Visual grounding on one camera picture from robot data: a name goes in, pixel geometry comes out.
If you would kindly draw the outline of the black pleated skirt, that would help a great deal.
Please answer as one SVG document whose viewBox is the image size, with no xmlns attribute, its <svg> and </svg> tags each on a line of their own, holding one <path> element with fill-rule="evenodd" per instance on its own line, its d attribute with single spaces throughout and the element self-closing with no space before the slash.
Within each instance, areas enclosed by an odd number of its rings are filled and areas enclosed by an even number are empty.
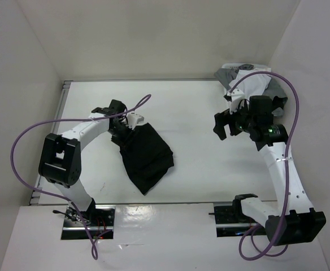
<svg viewBox="0 0 330 271">
<path fill-rule="evenodd" d="M 142 195 L 146 195 L 173 167 L 173 152 L 158 132 L 146 123 L 136 126 L 120 143 L 125 171 Z"/>
</svg>

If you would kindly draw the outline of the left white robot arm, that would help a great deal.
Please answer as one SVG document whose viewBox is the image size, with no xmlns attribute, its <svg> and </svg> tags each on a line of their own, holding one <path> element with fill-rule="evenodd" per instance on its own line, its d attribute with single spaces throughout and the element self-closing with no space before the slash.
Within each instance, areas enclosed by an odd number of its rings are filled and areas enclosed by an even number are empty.
<svg viewBox="0 0 330 271">
<path fill-rule="evenodd" d="M 83 225 L 93 224 L 99 212 L 80 181 L 81 152 L 105 132 L 121 137 L 128 135 L 132 130 L 123 122 L 126 110 L 124 103 L 113 99 L 108 107 L 92 110 L 88 121 L 62 134 L 50 133 L 44 140 L 39 174 L 67 198 L 72 209 L 78 210 L 76 218 Z"/>
</svg>

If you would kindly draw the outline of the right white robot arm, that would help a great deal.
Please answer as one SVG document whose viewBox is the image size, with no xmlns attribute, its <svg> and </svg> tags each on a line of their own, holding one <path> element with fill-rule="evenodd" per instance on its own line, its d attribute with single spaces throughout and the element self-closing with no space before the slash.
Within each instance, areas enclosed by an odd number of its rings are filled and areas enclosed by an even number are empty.
<svg viewBox="0 0 330 271">
<path fill-rule="evenodd" d="M 281 124 L 274 124 L 272 99 L 243 94 L 226 97 L 229 109 L 217 113 L 213 131 L 221 140 L 230 135 L 247 133 L 265 161 L 276 192 L 278 208 L 263 203 L 255 194 L 235 196 L 232 217 L 238 222 L 252 218 L 265 229 L 275 246 L 310 243 L 326 223 L 324 212 L 316 211 L 308 199 L 287 147 L 288 133 Z"/>
</svg>

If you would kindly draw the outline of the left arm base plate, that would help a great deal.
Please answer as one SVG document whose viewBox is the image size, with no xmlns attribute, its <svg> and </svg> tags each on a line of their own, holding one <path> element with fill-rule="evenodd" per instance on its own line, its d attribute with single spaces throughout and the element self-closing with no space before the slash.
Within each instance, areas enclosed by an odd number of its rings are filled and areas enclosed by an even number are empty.
<svg viewBox="0 0 330 271">
<path fill-rule="evenodd" d="M 83 215 L 90 236 L 93 239 L 113 239 L 115 208 L 98 209 L 98 213 L 90 220 Z M 78 213 L 71 207 L 65 212 L 53 210 L 53 213 L 64 218 L 61 240 L 87 239 L 87 233 Z"/>
</svg>

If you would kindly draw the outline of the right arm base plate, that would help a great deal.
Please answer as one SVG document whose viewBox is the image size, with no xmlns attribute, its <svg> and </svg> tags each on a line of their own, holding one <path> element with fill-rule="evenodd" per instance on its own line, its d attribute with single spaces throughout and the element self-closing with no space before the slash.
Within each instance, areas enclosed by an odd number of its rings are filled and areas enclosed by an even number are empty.
<svg viewBox="0 0 330 271">
<path fill-rule="evenodd" d="M 215 221 L 216 235 L 221 237 L 241 237 L 257 223 L 250 217 L 238 218 L 229 204 L 214 205 L 209 216 Z"/>
</svg>

